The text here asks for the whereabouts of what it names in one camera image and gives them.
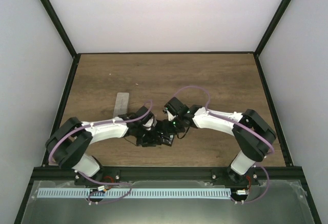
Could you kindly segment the black geometric glasses case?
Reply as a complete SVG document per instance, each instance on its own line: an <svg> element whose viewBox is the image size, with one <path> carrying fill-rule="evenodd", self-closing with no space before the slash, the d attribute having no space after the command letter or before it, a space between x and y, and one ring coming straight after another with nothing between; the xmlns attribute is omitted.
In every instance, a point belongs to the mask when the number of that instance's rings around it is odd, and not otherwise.
<svg viewBox="0 0 328 224"><path fill-rule="evenodd" d="M162 130L162 122L158 122L154 128L159 128ZM171 147L175 136L170 136L169 138L162 137L162 145Z"/></svg>

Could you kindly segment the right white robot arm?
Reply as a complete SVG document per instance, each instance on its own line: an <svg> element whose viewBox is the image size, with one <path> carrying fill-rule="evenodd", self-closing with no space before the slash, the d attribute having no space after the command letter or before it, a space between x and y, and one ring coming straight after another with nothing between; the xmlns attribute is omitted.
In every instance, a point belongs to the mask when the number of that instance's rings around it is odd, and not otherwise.
<svg viewBox="0 0 328 224"><path fill-rule="evenodd" d="M235 185L245 180L252 166L274 153L276 133L252 109L243 113L219 112L201 105L188 107L173 97L165 104L163 113L167 115L167 132L174 135L195 128L215 130L233 136L240 151L228 166L226 175Z"/></svg>

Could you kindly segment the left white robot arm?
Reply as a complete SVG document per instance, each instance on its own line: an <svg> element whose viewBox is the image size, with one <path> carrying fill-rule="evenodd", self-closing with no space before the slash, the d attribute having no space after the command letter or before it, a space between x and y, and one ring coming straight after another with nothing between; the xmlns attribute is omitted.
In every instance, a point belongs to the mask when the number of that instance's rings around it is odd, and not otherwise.
<svg viewBox="0 0 328 224"><path fill-rule="evenodd" d="M87 155L89 145L106 139L133 136L136 146L155 147L162 144L158 122L147 107L109 120L82 122L77 117L68 119L46 142L49 162L61 169L73 169L87 177L93 185L104 181L105 173L93 156Z"/></svg>

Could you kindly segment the grey glasses case green lining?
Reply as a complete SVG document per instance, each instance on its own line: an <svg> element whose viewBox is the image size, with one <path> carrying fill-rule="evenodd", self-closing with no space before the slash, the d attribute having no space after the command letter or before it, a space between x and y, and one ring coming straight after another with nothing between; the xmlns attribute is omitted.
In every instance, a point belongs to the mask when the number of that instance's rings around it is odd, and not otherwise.
<svg viewBox="0 0 328 224"><path fill-rule="evenodd" d="M117 117L119 115L126 114L129 105L129 93L118 92L115 100L115 106L113 111L113 116Z"/></svg>

